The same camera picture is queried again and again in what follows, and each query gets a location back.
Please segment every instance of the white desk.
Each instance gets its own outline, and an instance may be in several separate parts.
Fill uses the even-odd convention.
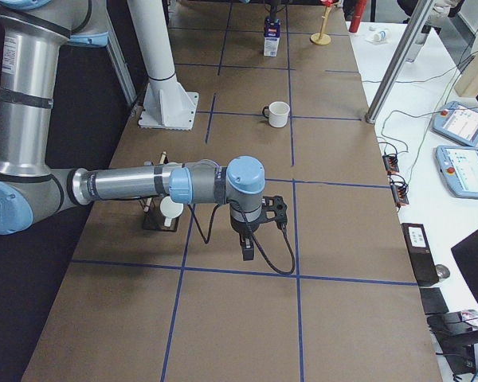
[[[388,28],[388,42],[373,45],[366,41],[373,32],[369,27]],[[363,81],[380,81],[400,41],[406,25],[362,22],[359,30],[351,34],[351,41]],[[426,80],[439,76],[454,68],[455,64],[434,31],[412,64],[405,64],[397,81]],[[411,115],[422,115],[451,100],[459,100],[467,106],[477,106],[475,99],[463,99],[446,88],[453,84],[459,72],[451,70],[443,76],[419,84],[395,84],[388,100],[383,106],[375,130],[381,134],[386,117],[393,110]],[[363,82],[366,98],[370,104],[379,83]],[[417,157],[418,147],[425,136],[421,152],[409,184],[409,205],[402,207],[398,217],[401,223],[420,223],[425,226],[434,263],[444,264],[451,276],[438,286],[451,312],[463,309],[478,310],[476,300],[465,283],[453,255],[451,247],[478,229],[478,200],[453,197],[438,173],[433,149],[439,145],[454,145],[451,141],[425,130],[429,117],[410,118],[393,113],[386,121],[384,133],[407,143],[409,153],[399,155],[401,175],[408,181],[410,167]],[[403,144],[388,140],[398,150],[404,150]],[[452,380],[451,372],[443,357],[440,357],[441,371],[445,381]]]

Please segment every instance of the light blue cap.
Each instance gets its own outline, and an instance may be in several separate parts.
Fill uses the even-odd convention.
[[[0,235],[27,229],[32,222],[29,202],[15,188],[0,181]]]
[[[254,157],[233,159],[226,169],[226,177],[230,185],[240,193],[254,195],[264,191],[264,167]]]
[[[172,170],[168,182],[170,198],[175,203],[188,205],[193,200],[193,185],[191,183],[191,174],[186,167]]]
[[[0,5],[12,10],[35,10],[51,2],[51,0],[0,0]]]
[[[108,45],[108,32],[96,34],[75,34],[67,42],[68,45],[82,48],[103,48]]]

